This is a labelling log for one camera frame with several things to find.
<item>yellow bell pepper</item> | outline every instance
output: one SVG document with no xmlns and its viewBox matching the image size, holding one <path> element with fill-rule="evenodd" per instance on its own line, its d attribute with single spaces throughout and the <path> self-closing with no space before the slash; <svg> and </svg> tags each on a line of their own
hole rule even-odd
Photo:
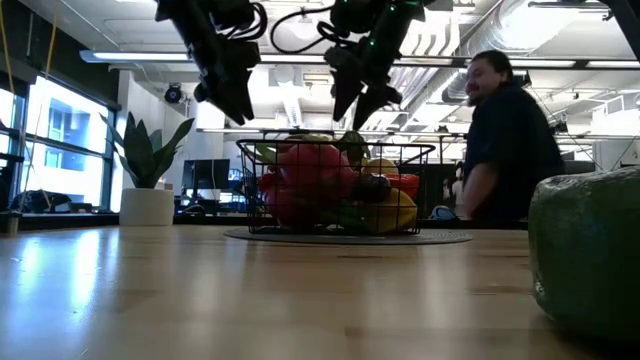
<svg viewBox="0 0 640 360">
<path fill-rule="evenodd" d="M 369 160 L 367 164 L 362 164 L 363 174 L 398 174 L 398 167 L 387 159 Z"/>
<path fill-rule="evenodd" d="M 382 203 L 366 204 L 362 208 L 365 226 L 374 234 L 384 234 L 416 226 L 418 207 L 409 195 L 396 188 Z"/>
</svg>

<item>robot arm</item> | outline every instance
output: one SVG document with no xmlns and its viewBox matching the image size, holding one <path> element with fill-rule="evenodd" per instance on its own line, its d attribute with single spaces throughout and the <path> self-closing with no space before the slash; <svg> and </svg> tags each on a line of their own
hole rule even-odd
<svg viewBox="0 0 640 360">
<path fill-rule="evenodd" d="M 209 101 L 236 123 L 253 119 L 247 83 L 260 62 L 255 42 L 267 30 L 267 14 L 259 3 L 249 0 L 156 0 L 157 21 L 170 19 L 189 56 L 200 69 L 201 83 L 194 93 L 197 101 Z M 424 7 L 436 0 L 336 0 L 333 6 L 302 10 L 280 19 L 271 29 L 271 42 L 284 53 L 300 53 L 320 41 L 335 45 L 326 51 L 325 61 L 335 79 L 334 121 L 342 119 L 359 98 L 353 122 L 355 130 L 376 110 L 398 104 L 402 95 L 388 86 L 389 70 L 401 57 L 400 46 L 412 20 L 424 21 Z M 586 0 L 559 0 L 584 2 Z M 640 58 L 640 1 L 601 0 L 611 8 L 636 57 Z M 330 11 L 331 23 L 320 22 L 321 38 L 299 50 L 283 50 L 274 43 L 279 24 L 293 16 Z M 252 26 L 255 14 L 259 19 Z M 367 34 L 357 43 L 351 33 Z"/>
<path fill-rule="evenodd" d="M 267 30 L 264 7 L 248 0 L 156 1 L 156 21 L 173 22 L 200 70 L 196 100 L 211 102 L 240 125 L 253 119 L 247 84 L 249 69 L 260 62 L 254 40 Z"/>
</svg>

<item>black shirt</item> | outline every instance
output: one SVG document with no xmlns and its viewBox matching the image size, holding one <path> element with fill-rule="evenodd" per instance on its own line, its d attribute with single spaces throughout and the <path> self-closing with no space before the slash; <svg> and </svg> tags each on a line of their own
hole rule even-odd
<svg viewBox="0 0 640 360">
<path fill-rule="evenodd" d="M 536 101 L 518 86 L 506 85 L 479 104 L 467 134 L 464 182 L 482 163 L 498 167 L 497 183 L 471 214 L 477 220 L 527 217 L 536 185 L 562 174 L 564 162 Z"/>
</svg>

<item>round placemat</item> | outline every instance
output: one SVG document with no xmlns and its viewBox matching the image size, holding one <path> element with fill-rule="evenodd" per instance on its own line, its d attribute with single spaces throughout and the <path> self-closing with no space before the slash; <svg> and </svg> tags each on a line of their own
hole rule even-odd
<svg viewBox="0 0 640 360">
<path fill-rule="evenodd" d="M 275 241 L 323 245 L 436 245 L 454 244 L 473 240 L 469 233 L 454 230 L 422 230 L 415 235 L 338 236 L 304 234 L 252 234 L 249 229 L 233 229 L 224 236 L 243 240 Z"/>
</svg>

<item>fruit basket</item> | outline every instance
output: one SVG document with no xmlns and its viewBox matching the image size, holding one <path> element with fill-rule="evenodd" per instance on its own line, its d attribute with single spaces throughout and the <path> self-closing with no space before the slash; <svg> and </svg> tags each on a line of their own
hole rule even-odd
<svg viewBox="0 0 640 360">
<path fill-rule="evenodd" d="M 420 232 L 432 145 L 292 135 L 237 141 L 251 233 L 371 236 Z"/>
</svg>

